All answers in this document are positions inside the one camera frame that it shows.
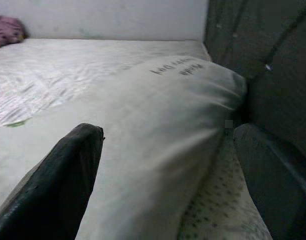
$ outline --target mattress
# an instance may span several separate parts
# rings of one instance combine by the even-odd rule
[[[0,126],[79,96],[91,84],[148,59],[209,60],[198,41],[26,39],[0,48]]]

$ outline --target dark headboard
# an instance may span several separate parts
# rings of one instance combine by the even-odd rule
[[[306,0],[210,0],[205,45],[249,79],[250,121],[306,156]]]
[[[255,205],[273,239],[306,240],[306,0],[209,0],[204,43],[248,79],[234,137]]]

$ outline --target pillowcase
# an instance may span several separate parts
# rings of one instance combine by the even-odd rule
[[[99,173],[76,239],[175,239],[225,121],[245,93],[243,77],[214,63],[189,56],[156,58],[12,133],[1,128],[0,151],[31,167],[77,124],[103,127]],[[32,152],[25,152],[26,146]]]

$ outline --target white mattress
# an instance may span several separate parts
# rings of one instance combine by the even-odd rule
[[[92,83],[159,56],[209,60],[198,41],[26,39],[0,48],[0,126],[80,95]]]

